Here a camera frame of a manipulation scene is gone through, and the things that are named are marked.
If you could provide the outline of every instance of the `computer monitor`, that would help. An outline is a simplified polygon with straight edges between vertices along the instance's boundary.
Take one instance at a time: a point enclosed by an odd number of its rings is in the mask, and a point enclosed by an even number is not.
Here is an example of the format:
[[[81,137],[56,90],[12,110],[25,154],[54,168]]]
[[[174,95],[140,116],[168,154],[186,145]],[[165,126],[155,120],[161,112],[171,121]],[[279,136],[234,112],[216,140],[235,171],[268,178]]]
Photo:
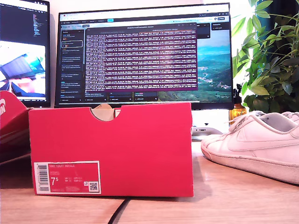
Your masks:
[[[27,107],[50,106],[50,4],[0,0],[0,90]]]
[[[233,108],[229,3],[60,13],[55,107]]]

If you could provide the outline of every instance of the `white leather sneaker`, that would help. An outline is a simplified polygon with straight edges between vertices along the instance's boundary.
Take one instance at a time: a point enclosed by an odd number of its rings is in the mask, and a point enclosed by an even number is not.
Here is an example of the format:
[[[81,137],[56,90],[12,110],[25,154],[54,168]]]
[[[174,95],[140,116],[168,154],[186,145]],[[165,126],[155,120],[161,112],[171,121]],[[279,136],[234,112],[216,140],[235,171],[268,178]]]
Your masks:
[[[299,125],[279,113],[251,112],[234,119],[227,134],[202,140],[209,160],[299,184]]]
[[[284,112],[282,113],[282,115],[285,115],[287,118],[293,120],[294,122],[296,122],[297,124],[299,124],[299,112]]]

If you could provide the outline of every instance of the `desk surface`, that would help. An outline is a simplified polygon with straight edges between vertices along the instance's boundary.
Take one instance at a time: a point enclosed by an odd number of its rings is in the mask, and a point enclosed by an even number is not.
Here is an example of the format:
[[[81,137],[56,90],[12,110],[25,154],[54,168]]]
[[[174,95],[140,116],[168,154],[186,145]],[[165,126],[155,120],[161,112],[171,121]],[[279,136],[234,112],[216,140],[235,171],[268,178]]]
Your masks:
[[[208,161],[192,143],[194,198],[133,198],[119,224],[297,223],[299,186]],[[3,165],[1,224],[107,224],[122,197],[35,196],[30,158]]]

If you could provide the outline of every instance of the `red shoe box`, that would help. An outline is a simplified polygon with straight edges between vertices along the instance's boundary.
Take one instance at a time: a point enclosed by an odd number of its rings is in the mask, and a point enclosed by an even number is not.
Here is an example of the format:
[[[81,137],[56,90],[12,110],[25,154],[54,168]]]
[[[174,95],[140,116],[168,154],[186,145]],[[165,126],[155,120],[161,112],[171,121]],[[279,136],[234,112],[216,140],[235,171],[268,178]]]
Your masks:
[[[0,91],[0,163],[30,154],[27,108],[8,91]]]
[[[124,105],[111,121],[94,114],[29,111],[37,195],[193,196],[189,103]]]

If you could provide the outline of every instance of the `sneaker sole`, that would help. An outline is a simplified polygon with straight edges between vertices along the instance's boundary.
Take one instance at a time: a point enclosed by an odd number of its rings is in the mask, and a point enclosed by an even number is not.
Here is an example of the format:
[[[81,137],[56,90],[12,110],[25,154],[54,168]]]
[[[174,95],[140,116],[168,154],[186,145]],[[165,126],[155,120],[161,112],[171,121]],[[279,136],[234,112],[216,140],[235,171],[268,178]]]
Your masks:
[[[256,157],[231,156],[210,152],[203,145],[201,151],[210,161],[239,170],[244,170],[275,180],[299,184],[299,164],[279,163]]]

